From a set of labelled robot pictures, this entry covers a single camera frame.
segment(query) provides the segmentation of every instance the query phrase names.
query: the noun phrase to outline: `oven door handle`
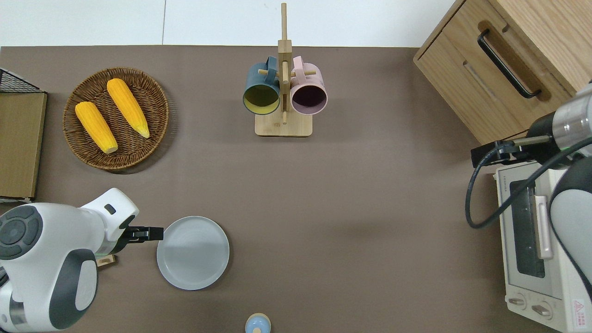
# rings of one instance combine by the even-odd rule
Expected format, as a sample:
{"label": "oven door handle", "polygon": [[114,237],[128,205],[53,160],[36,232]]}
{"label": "oven door handle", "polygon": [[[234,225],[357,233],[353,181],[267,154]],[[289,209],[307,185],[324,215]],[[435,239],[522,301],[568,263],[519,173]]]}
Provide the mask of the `oven door handle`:
{"label": "oven door handle", "polygon": [[549,227],[549,215],[547,210],[547,197],[535,196],[536,207],[536,252],[540,259],[553,258],[551,249],[551,228]]}

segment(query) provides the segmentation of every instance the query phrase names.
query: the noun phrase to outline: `table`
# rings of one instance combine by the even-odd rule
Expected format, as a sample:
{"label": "table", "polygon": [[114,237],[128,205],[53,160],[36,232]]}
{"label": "table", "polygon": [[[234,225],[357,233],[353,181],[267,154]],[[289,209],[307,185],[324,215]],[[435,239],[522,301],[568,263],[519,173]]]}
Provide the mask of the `table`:
{"label": "table", "polygon": [[[307,138],[259,137],[246,72],[275,47],[3,47],[0,66],[49,93],[37,201],[81,206],[117,187],[136,225],[216,221],[231,259],[211,287],[160,275],[157,242],[100,269],[69,332],[543,332],[507,310],[499,227],[472,230],[464,195],[478,145],[406,48],[295,47],[323,71],[329,103]],[[128,174],[81,162],[62,133],[70,92],[104,68],[157,80],[171,104],[161,147]],[[475,219],[497,205],[480,175]],[[10,205],[0,206],[0,213]]]}

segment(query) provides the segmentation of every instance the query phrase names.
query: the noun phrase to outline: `oven knob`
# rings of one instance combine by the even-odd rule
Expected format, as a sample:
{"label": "oven knob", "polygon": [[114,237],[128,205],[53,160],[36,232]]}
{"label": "oven knob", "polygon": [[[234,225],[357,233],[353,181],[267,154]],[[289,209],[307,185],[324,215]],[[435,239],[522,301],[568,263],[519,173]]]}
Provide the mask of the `oven knob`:
{"label": "oven knob", "polygon": [[540,314],[546,319],[553,318],[553,311],[551,311],[551,306],[547,302],[541,302],[540,305],[533,305],[531,308],[534,312]]}
{"label": "oven knob", "polygon": [[526,298],[520,293],[518,293],[516,297],[506,296],[506,302],[514,304],[522,310],[526,309]]}

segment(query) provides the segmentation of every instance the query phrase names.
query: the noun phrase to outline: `wooden mug stand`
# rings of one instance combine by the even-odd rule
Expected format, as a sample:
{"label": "wooden mug stand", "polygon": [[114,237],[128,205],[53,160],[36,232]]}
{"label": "wooden mug stand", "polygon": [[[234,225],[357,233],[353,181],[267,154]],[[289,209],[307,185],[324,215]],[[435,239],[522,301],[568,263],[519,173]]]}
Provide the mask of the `wooden mug stand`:
{"label": "wooden mug stand", "polygon": [[282,39],[278,40],[279,108],[264,116],[255,115],[255,133],[259,136],[306,137],[313,134],[313,117],[292,109],[290,77],[292,68],[292,40],[287,33],[286,3],[282,3]]}

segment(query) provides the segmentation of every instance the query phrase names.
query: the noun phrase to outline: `woven plate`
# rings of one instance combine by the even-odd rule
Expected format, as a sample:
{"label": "woven plate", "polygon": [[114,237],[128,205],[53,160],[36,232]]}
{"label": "woven plate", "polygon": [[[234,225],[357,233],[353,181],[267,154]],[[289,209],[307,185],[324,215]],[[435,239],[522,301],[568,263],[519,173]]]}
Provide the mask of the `woven plate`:
{"label": "woven plate", "polygon": [[[107,92],[107,81],[120,78],[144,112],[150,137],[144,138],[131,128]],[[117,150],[106,154],[95,144],[74,111],[80,102],[93,102],[109,125]],[[99,169],[121,170],[146,159],[161,143],[169,123],[169,103],[160,85],[146,73],[133,68],[108,68],[84,80],[74,89],[64,109],[66,141],[82,162]]]}

